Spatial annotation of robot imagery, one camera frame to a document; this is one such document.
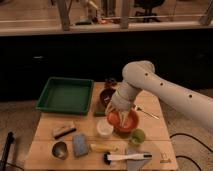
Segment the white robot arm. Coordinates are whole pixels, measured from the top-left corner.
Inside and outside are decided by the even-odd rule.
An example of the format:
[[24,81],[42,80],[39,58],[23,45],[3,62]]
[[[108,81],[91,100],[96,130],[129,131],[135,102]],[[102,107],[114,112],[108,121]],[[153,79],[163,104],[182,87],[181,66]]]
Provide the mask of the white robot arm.
[[121,120],[125,121],[136,97],[145,90],[194,119],[213,134],[213,98],[160,78],[155,74],[155,67],[150,61],[126,64],[122,76],[122,83],[105,109],[106,115],[115,110],[119,112]]

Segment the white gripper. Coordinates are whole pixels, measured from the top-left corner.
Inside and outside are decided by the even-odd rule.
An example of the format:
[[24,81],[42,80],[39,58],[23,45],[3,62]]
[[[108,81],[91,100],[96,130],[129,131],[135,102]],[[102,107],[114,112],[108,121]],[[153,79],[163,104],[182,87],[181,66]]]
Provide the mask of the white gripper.
[[122,82],[112,95],[111,102],[105,109],[105,115],[113,112],[116,109],[120,110],[120,126],[124,127],[129,115],[129,110],[132,108],[137,95],[140,93],[138,88],[133,87],[127,82]]

